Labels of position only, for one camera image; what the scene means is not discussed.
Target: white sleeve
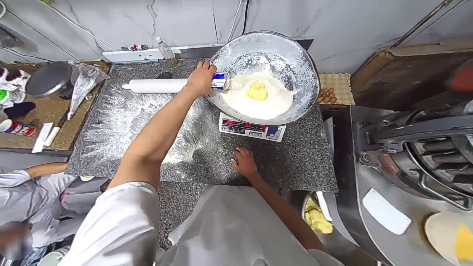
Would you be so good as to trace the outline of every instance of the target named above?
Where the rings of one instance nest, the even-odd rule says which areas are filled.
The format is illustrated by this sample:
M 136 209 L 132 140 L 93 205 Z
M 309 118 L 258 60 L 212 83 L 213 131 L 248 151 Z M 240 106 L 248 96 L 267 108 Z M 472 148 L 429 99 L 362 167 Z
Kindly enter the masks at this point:
M 30 179 L 30 175 L 25 170 L 15 170 L 9 173 L 0 174 L 0 188 L 18 186 Z
M 152 265 L 159 231 L 159 201 L 148 183 L 113 187 L 97 198 L 60 266 Z
M 343 263 L 341 263 L 339 260 L 321 250 L 308 249 L 307 253 L 309 253 L 319 263 L 320 266 L 343 266 Z

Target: metal machine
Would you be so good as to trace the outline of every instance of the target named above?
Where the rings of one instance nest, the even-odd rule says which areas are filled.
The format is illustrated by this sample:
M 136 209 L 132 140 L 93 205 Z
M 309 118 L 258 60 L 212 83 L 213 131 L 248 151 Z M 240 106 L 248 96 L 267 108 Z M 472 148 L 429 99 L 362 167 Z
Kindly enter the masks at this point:
M 451 265 L 423 226 L 433 213 L 473 209 L 473 101 L 419 112 L 350 106 L 333 117 L 333 142 L 338 214 L 356 244 L 386 265 Z M 363 206 L 370 189 L 412 220 L 403 234 Z

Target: stainless steel bowl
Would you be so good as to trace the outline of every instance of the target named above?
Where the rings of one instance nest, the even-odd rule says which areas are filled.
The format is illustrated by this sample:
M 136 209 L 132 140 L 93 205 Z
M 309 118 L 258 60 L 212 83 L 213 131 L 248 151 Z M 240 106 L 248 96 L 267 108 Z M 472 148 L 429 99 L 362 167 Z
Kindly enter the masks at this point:
M 241 114 L 228 106 L 222 92 L 207 95 L 207 99 L 223 113 L 240 121 L 259 125 L 294 122 L 310 110 L 319 94 L 318 73 L 307 51 L 294 40 L 276 32 L 254 31 L 241 35 L 220 48 L 210 62 L 218 72 L 228 72 L 230 78 L 269 69 L 289 91 L 294 92 L 290 109 L 270 120 Z

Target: cardboard egg tray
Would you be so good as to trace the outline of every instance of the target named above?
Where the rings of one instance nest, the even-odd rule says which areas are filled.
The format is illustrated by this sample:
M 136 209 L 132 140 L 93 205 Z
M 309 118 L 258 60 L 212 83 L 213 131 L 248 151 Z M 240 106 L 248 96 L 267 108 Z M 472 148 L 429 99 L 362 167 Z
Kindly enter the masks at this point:
M 320 74 L 320 90 L 334 89 L 337 101 L 334 104 L 355 105 L 350 87 L 350 74 L 344 73 L 322 73 Z

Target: digital scale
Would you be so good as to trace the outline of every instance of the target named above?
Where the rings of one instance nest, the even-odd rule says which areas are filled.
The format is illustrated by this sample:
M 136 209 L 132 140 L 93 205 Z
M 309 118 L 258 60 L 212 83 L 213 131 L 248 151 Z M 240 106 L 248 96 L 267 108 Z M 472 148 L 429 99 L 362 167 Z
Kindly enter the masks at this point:
M 220 113 L 219 131 L 240 136 L 281 142 L 286 126 L 265 126 L 238 121 L 224 113 Z

